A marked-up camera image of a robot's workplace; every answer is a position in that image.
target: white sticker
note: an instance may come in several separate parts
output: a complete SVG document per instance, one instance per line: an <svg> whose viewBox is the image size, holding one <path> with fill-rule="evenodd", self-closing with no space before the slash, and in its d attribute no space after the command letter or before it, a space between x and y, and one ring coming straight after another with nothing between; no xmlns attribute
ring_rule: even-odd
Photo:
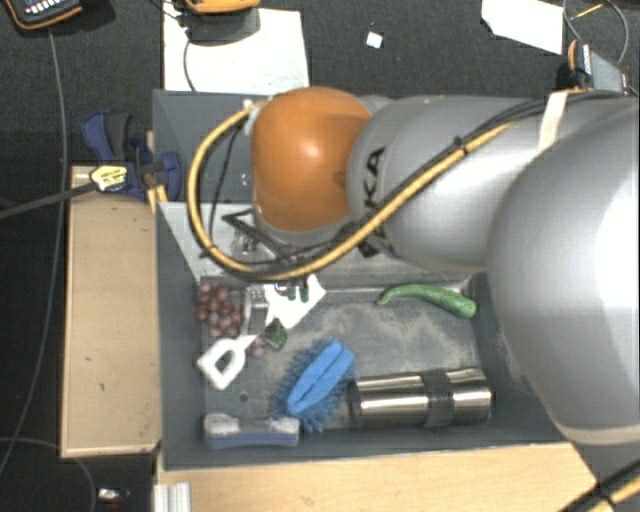
<svg viewBox="0 0 640 512"><path fill-rule="evenodd" d="M309 286L309 300L307 302L300 300L299 293L295 300L289 300L288 297L280 295L273 284L264 285L264 295L269 303L267 325L274 318L277 318L285 329L291 329L307 316L309 311L327 294L315 275L309 276L307 285Z"/></svg>
<svg viewBox="0 0 640 512"><path fill-rule="evenodd" d="M384 37L381 34L376 34L375 32L369 32L367 35L367 46L370 48L382 48L382 43L384 42Z"/></svg>

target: sheet of paper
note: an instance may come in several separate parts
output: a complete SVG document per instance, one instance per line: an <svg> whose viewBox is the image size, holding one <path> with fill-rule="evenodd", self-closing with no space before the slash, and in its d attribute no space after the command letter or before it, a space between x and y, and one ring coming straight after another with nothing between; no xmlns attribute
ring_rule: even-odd
<svg viewBox="0 0 640 512"><path fill-rule="evenodd" d="M176 15L172 6L166 12ZM187 48L187 67L198 92L272 95L309 86L300 13L259 9L260 30L222 46ZM189 91L183 57L187 36L169 16L164 20L164 88Z"/></svg>
<svg viewBox="0 0 640 512"><path fill-rule="evenodd" d="M483 0L482 18L497 36L562 55L562 7L539 0Z"/></svg>
<svg viewBox="0 0 640 512"><path fill-rule="evenodd" d="M307 279L309 286L309 300L302 302L300 297L289 300L276 292L272 284L264 285L264 296L269 303L269 314L267 315L267 325L274 318L280 320L285 329L292 329L302 320L315 305L322 300L327 291L322 287L315 274L311 274Z"/></svg>

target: yellow tag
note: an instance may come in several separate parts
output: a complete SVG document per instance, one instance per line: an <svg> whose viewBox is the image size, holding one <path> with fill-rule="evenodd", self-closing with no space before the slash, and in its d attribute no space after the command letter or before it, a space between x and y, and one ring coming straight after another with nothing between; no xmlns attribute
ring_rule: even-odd
<svg viewBox="0 0 640 512"><path fill-rule="evenodd" d="M89 175L100 192L118 192L127 186L127 168L119 165L101 165Z"/></svg>

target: wooden board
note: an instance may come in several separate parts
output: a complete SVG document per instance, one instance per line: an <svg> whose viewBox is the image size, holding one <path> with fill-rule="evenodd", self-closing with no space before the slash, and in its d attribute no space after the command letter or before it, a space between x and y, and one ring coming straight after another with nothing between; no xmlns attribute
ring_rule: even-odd
<svg viewBox="0 0 640 512"><path fill-rule="evenodd" d="M165 472L192 512L555 512L595 482L566 443L336 462Z"/></svg>
<svg viewBox="0 0 640 512"><path fill-rule="evenodd" d="M88 181L74 168L72 185ZM71 201L61 454L151 451L160 439L154 223L148 205Z"/></svg>

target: orange device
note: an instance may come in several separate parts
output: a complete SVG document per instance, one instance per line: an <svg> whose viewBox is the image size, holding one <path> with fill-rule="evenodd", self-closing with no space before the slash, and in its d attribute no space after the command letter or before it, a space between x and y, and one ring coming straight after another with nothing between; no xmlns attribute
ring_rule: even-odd
<svg viewBox="0 0 640 512"><path fill-rule="evenodd" d="M269 102L251 139L261 225L284 235L348 218L349 155L370 118L358 98L328 87L289 91Z"/></svg>
<svg viewBox="0 0 640 512"><path fill-rule="evenodd" d="M255 7L260 0L184 0L184 3L198 14L219 14Z"/></svg>

